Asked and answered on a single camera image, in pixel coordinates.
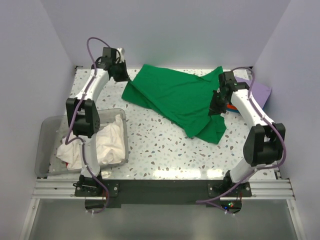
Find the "green t-shirt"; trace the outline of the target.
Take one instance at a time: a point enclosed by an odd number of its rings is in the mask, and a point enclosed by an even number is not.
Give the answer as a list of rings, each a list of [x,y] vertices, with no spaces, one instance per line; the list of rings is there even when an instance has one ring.
[[[218,144],[226,125],[220,115],[209,115],[209,107],[219,84],[221,66],[197,76],[169,68],[145,64],[127,83],[121,98],[152,109],[182,128],[187,137]]]

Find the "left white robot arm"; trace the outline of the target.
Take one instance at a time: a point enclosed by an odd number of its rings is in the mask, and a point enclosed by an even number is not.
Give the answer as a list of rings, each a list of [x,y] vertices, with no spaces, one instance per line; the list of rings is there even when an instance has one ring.
[[[99,196],[104,190],[104,184],[98,180],[101,167],[97,158],[96,136],[101,120],[96,101],[111,78],[116,82],[130,80],[124,48],[104,47],[102,56],[93,61],[89,78],[83,88],[75,97],[69,97],[65,103],[68,133],[64,143],[68,145],[73,141],[80,142],[80,178],[91,179],[85,189],[92,196]]]

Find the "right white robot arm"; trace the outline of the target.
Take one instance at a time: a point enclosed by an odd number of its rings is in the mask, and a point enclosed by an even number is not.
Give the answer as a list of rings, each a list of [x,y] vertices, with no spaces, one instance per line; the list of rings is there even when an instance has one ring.
[[[213,92],[209,115],[225,114],[227,105],[234,105],[249,128],[243,145],[243,158],[229,170],[223,183],[223,192],[230,197],[240,190],[259,170],[281,166],[287,157],[285,146],[286,128],[266,115],[252,94],[253,84],[237,82],[232,71],[218,76],[219,88]]]

